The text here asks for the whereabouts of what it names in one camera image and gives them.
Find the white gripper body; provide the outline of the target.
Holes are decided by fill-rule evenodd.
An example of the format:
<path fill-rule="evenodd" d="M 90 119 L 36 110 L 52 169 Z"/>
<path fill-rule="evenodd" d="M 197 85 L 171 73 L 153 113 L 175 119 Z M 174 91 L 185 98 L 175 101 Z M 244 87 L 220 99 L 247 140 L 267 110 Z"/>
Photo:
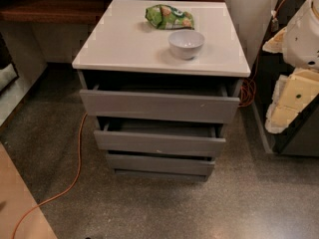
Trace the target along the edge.
<path fill-rule="evenodd" d="M 319 70 L 319 0 L 306 0 L 289 21 L 282 48 L 287 64 Z"/>

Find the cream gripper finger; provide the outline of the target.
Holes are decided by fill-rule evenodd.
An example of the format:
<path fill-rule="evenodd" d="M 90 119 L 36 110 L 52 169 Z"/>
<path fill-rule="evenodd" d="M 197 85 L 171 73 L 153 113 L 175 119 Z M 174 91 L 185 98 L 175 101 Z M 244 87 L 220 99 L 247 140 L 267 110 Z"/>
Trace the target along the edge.
<path fill-rule="evenodd" d="M 287 32 L 287 28 L 284 27 L 280 31 L 278 31 L 272 38 L 266 41 L 263 46 L 262 50 L 268 53 L 277 54 L 283 53 L 283 43 L 285 39 L 285 35 Z"/>
<path fill-rule="evenodd" d="M 317 70 L 296 68 L 289 76 L 280 75 L 266 113 L 266 130 L 282 133 L 318 95 Z"/>

